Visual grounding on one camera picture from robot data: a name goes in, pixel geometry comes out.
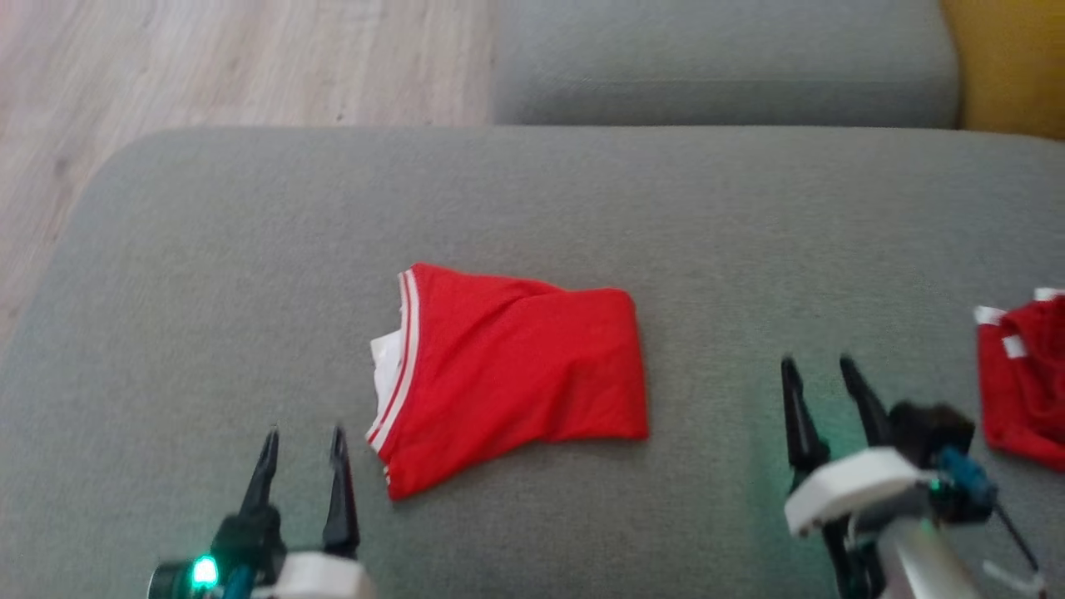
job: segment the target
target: white fabric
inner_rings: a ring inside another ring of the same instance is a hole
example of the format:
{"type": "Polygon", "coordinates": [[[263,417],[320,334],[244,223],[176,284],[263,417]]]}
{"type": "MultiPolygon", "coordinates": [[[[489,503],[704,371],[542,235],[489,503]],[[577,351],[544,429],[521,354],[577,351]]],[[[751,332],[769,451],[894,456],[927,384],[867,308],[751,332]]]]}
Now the white fabric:
{"type": "Polygon", "coordinates": [[[1002,338],[1002,345],[1005,347],[1005,355],[1010,359],[1022,358],[1028,355],[1028,350],[1025,349],[1025,342],[1020,340],[1019,335],[1011,335],[1010,337],[1002,338]]]}
{"type": "Polygon", "coordinates": [[[403,353],[403,331],[395,330],[370,342],[374,353],[374,387],[377,389],[377,414],[384,411],[399,377],[399,355],[403,353]]]}
{"type": "Polygon", "coordinates": [[[977,324],[994,324],[998,326],[1002,317],[1005,315],[1005,310],[988,308],[987,306],[977,306],[977,309],[972,311],[972,315],[977,319],[977,324]]]}
{"type": "Polygon", "coordinates": [[[1050,302],[1059,295],[1065,295],[1065,289],[1053,289],[1050,287],[1041,287],[1035,290],[1035,301],[1036,302],[1050,302]]]}
{"type": "Polygon", "coordinates": [[[396,417],[403,410],[407,401],[407,393],[410,391],[411,379],[414,377],[414,366],[417,362],[419,337],[421,335],[421,301],[417,293],[417,281],[414,278],[414,271],[408,270],[399,274],[400,288],[400,325],[399,325],[399,352],[398,365],[395,375],[391,378],[393,385],[388,388],[386,395],[378,393],[377,419],[374,426],[366,432],[366,439],[374,451],[381,451],[384,441],[392,432],[396,417]]]}

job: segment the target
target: sofa cushion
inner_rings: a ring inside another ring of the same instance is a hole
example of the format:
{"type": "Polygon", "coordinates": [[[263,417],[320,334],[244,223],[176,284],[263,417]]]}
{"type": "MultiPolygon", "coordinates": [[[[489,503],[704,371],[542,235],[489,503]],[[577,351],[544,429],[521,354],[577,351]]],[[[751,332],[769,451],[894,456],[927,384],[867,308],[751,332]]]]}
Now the sofa cushion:
{"type": "Polygon", "coordinates": [[[936,0],[508,0],[495,119],[954,126],[936,0]]]}
{"type": "MultiPolygon", "coordinates": [[[[1063,187],[1058,144],[946,131],[149,137],[76,207],[0,369],[4,597],[143,597],[207,549],[273,424],[285,539],[315,544],[338,421],[382,599],[830,596],[784,519],[781,357],[837,456],[863,444],[841,351],[885,400],[979,416],[972,307],[1062,285],[1063,187]],[[650,440],[528,447],[391,503],[368,342],[417,260],[628,291],[650,440]]],[[[1061,571],[1065,479],[974,452],[1061,571]]],[[[970,565],[1018,562],[963,534],[970,565]]]]}

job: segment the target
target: green led light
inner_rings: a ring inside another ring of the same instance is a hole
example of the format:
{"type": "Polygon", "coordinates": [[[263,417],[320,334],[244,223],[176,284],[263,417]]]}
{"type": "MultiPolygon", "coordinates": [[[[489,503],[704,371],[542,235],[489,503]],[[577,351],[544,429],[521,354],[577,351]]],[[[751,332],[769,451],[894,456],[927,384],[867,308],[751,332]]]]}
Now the green led light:
{"type": "Polygon", "coordinates": [[[218,584],[218,565],[214,557],[204,555],[193,564],[193,586],[211,587],[218,584]]]}

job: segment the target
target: red fabric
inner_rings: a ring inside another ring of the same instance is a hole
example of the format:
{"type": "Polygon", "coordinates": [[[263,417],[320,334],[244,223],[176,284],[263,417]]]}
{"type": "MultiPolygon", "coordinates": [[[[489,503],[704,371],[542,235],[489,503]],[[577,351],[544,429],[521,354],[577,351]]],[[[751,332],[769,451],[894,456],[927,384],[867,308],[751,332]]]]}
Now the red fabric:
{"type": "Polygon", "coordinates": [[[978,347],[987,443],[1065,471],[1065,295],[980,325],[978,347]],[[1025,355],[1009,356],[1013,336],[1025,355]]]}
{"type": "Polygon", "coordinates": [[[636,308],[624,291],[422,263],[402,280],[402,373],[367,434],[393,500],[530,441],[646,438],[636,308]]]}

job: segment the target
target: black cable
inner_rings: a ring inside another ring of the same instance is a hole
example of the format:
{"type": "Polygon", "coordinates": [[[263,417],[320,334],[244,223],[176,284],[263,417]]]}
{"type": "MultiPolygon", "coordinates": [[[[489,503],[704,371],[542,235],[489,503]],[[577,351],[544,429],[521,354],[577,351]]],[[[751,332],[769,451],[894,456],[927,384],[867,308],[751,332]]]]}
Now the black cable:
{"type": "Polygon", "coordinates": [[[998,514],[998,517],[1002,519],[1002,523],[1005,524],[1005,530],[1010,532],[1010,536],[1012,536],[1013,540],[1017,543],[1017,547],[1020,548],[1021,553],[1025,554],[1025,557],[1028,560],[1028,565],[1032,567],[1033,571],[1042,571],[1039,569],[1039,563],[1035,560],[1035,554],[1032,553],[1032,549],[1028,546],[1025,537],[1020,535],[1020,531],[1017,530],[1013,520],[1010,519],[1010,516],[1005,513],[1005,508],[1002,507],[1002,504],[996,501],[993,509],[996,514],[998,514]]]}

